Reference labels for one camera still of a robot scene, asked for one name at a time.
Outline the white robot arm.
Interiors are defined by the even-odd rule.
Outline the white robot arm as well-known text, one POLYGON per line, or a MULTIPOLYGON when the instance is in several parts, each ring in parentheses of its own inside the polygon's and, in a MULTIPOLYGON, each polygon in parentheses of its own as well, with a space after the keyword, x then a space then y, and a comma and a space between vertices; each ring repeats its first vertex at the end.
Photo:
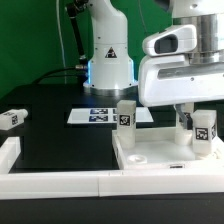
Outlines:
POLYGON ((75 35, 84 89, 122 95, 136 88, 146 107, 172 105, 189 129, 188 103, 224 99, 224 0, 154 0, 172 14, 172 25, 145 38, 139 72, 128 55, 127 19, 111 0, 73 0, 66 11, 73 26, 84 10, 91 14, 93 56, 88 59, 75 35))

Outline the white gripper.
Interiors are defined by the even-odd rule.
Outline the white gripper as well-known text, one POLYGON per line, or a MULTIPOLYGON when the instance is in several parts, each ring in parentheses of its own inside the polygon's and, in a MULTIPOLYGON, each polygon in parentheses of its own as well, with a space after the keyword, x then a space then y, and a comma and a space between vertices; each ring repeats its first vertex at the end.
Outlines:
POLYGON ((176 123, 186 130, 193 127, 190 102, 224 99, 224 62, 190 65, 184 55, 145 56, 138 79, 140 103, 146 107, 176 104, 176 123))

